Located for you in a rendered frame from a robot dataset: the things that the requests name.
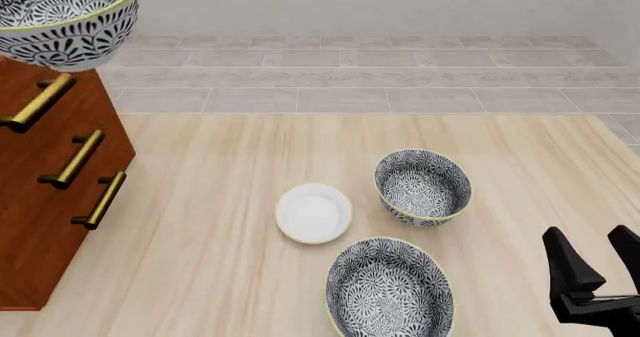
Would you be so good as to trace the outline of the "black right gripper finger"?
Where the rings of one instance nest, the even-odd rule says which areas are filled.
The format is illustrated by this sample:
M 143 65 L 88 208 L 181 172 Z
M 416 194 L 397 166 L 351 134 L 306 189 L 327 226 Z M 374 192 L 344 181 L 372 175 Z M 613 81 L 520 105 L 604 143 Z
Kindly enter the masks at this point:
M 606 279 L 590 267 L 576 252 L 559 228 L 550 227 L 542 236 L 550 276 L 549 297 L 592 293 Z
M 607 237 L 640 294 L 640 236 L 625 225 L 618 225 Z

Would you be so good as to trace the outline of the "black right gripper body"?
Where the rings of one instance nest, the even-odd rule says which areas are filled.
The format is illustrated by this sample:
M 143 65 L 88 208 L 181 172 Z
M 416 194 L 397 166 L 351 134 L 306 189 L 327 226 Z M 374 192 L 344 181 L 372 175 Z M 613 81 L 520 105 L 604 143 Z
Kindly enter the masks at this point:
M 550 306 L 562 324 L 607 328 L 613 337 L 640 337 L 640 295 L 558 294 Z

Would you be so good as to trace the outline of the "patterned bowl black and white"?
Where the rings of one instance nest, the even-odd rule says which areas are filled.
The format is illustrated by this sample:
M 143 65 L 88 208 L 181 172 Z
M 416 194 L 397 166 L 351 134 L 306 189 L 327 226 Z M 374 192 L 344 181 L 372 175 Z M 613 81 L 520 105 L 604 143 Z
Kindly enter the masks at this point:
M 325 306 L 340 337 L 451 337 L 455 298 L 418 246 L 369 237 L 346 247 L 326 276 Z
M 473 197 L 464 169 L 440 153 L 397 150 L 374 170 L 380 201 L 394 218 L 416 227 L 435 227 L 463 213 Z
M 0 55 L 57 72 L 96 69 L 138 20 L 139 0 L 0 0 Z

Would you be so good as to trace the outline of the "wooden cabinet drawer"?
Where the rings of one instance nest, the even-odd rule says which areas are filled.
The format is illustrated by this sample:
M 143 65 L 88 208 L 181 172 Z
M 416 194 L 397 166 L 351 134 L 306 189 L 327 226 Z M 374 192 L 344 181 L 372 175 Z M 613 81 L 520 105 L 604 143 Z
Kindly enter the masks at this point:
M 42 89 L 38 81 L 61 73 L 6 60 L 0 63 L 0 117 L 10 117 Z M 0 127 L 0 159 L 11 153 L 37 152 L 67 135 L 88 135 L 95 129 L 123 129 L 97 72 L 72 75 L 75 84 L 25 133 Z
M 109 99 L 0 128 L 0 311 L 42 309 L 113 201 L 134 147 Z
M 58 174 L 79 149 L 72 135 L 37 152 L 0 159 L 0 311 L 37 311 L 78 252 L 89 230 L 72 225 L 87 216 L 105 185 L 99 177 L 126 171 L 135 156 L 123 129 L 103 129 L 105 137 L 67 189 L 38 183 Z

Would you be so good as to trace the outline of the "wooden cabinet red-brown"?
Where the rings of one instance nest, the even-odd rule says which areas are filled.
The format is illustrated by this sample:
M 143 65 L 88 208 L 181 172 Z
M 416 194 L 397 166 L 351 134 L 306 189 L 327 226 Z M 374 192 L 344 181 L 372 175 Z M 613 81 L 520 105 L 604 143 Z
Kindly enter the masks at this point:
M 95 70 L 0 57 L 0 311 L 37 311 L 136 152 Z

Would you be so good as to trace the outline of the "white plate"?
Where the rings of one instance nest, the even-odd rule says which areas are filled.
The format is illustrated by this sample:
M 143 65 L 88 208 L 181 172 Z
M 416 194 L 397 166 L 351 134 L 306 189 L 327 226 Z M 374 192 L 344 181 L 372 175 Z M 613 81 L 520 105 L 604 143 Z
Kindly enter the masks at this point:
M 317 245 L 336 240 L 352 222 L 353 207 L 334 186 L 305 183 L 294 186 L 276 204 L 279 230 L 298 243 Z

